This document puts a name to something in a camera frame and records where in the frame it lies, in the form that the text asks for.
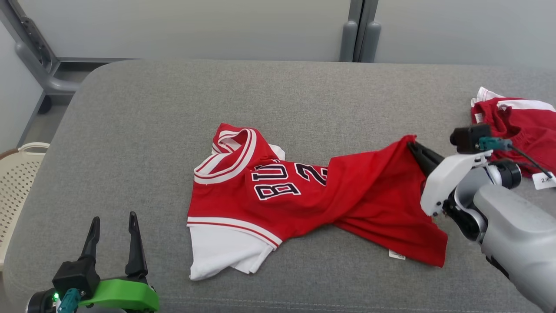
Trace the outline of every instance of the jersey number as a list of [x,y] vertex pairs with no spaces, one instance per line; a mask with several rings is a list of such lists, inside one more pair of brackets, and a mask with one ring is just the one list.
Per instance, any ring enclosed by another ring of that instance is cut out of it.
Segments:
[[[282,164],[270,164],[265,166],[259,166],[255,168],[255,172],[251,173],[251,179],[254,182],[260,180],[284,180],[288,178],[286,167]],[[321,168],[320,173],[312,166],[295,163],[295,172],[302,177],[304,180],[311,180],[311,177],[316,180],[319,184],[326,186],[326,178],[328,175],[328,170],[326,168]],[[283,194],[294,194],[299,195],[301,192],[299,188],[293,183],[284,184],[258,184],[255,185],[255,192],[260,200],[267,200],[272,197],[277,197]]]

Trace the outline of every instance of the gray metal frame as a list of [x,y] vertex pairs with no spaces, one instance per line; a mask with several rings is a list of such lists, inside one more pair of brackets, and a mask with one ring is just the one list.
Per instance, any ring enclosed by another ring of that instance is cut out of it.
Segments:
[[354,62],[371,63],[374,61],[380,35],[380,24],[374,22],[378,3],[379,0],[365,0],[363,3],[353,55]]
[[16,54],[47,95],[74,94],[79,83],[53,77],[59,66],[56,55],[17,0],[0,0],[1,22],[16,41]]
[[340,48],[340,62],[353,62],[355,42],[360,25],[363,0],[351,0],[347,22],[344,23]]
[[114,63],[126,60],[138,60],[136,58],[94,58],[94,57],[59,57],[59,62],[64,63]]

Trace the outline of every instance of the gray robot forearm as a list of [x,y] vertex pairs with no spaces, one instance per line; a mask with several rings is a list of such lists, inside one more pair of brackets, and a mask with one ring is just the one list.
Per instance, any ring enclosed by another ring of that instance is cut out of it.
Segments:
[[511,190],[485,185],[473,203],[488,221],[481,250],[529,301],[556,312],[556,219]]

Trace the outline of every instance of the metal leg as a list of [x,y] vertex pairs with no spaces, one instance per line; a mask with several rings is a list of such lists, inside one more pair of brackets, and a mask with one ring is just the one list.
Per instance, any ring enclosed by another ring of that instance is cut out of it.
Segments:
[[361,20],[359,21],[357,40],[355,41],[355,51],[353,54],[354,62],[363,62],[362,60],[362,50],[363,50],[363,40],[366,37],[367,25],[374,21],[376,8],[378,7],[379,0],[365,0],[363,4],[363,10],[361,11]]
[[29,37],[28,32],[21,23],[19,16],[16,14],[11,4],[6,0],[0,0],[0,11],[0,22],[4,24],[13,39],[16,42],[25,42],[31,48],[36,58],[41,59],[41,54],[35,48],[33,41]]
[[353,51],[357,39],[357,23],[348,21],[344,24],[340,49],[340,62],[353,62]]
[[16,53],[47,95],[74,94],[79,89],[80,84],[77,82],[52,77],[25,43],[21,41],[16,43]]
[[37,25],[25,14],[19,2],[17,0],[8,0],[8,3],[12,8],[12,12],[15,13],[17,19],[21,23],[18,25],[18,28],[22,28],[25,31],[24,35],[20,35],[21,40],[24,41],[32,51],[34,49],[33,53],[35,53],[35,55],[37,53],[40,55],[42,66],[46,68],[47,71],[51,72],[52,67],[57,63],[54,52],[50,49],[50,46],[38,30]]
[[375,61],[376,48],[379,44],[381,26],[377,22],[367,24],[365,38],[361,45],[361,62],[373,63]]

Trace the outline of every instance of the teal connector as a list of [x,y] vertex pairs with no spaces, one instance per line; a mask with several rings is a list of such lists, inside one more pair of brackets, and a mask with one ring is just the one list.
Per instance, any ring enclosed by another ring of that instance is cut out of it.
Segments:
[[487,150],[511,150],[510,146],[512,141],[510,139],[502,139],[498,137],[482,137],[479,138],[479,143],[477,144],[477,149],[481,151]]
[[62,302],[60,302],[60,306],[56,311],[58,313],[73,313],[77,310],[79,301],[81,301],[81,294],[79,293],[79,290],[70,288],[64,295],[64,298],[62,299]]

